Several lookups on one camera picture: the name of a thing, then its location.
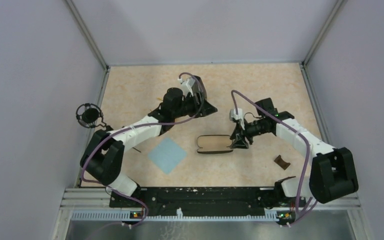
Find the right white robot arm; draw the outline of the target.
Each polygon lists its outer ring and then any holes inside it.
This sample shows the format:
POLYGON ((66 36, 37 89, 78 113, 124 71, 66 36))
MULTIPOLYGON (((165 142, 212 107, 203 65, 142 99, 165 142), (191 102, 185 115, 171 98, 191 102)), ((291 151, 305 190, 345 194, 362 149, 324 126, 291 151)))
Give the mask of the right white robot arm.
POLYGON ((273 192, 277 205, 287 206, 297 196, 326 204, 358 191, 354 158, 348 148, 337 148, 322 141, 298 123, 291 113, 279 112, 271 98, 254 105, 258 117, 251 122, 246 121, 241 108, 230 110, 229 119, 235 123, 230 148, 248 149, 254 137, 271 133, 290 144, 304 157, 304 166, 310 167, 309 176, 280 181, 280 188, 273 192))

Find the black glasses case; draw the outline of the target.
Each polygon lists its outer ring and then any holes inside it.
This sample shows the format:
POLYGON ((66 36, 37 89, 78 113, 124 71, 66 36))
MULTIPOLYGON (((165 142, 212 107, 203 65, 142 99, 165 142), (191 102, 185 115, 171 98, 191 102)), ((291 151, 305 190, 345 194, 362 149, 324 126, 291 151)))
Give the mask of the black glasses case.
POLYGON ((196 151, 199 154, 225 154, 233 151, 232 140, 225 134, 200 135, 196 144, 198 147, 196 151))

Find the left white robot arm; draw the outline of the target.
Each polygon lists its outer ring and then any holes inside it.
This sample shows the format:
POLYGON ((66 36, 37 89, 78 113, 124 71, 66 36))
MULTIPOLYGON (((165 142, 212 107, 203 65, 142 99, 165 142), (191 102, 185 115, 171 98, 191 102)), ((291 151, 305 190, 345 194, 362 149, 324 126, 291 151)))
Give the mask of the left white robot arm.
POLYGON ((122 173, 124 153, 138 144, 168 132, 178 124, 177 119, 206 117, 218 109, 207 101, 206 93, 199 90, 184 94, 179 88, 169 88, 158 107, 138 122, 118 130, 98 130, 90 140, 80 166, 83 173, 121 194, 129 207, 140 202, 139 185, 122 173))

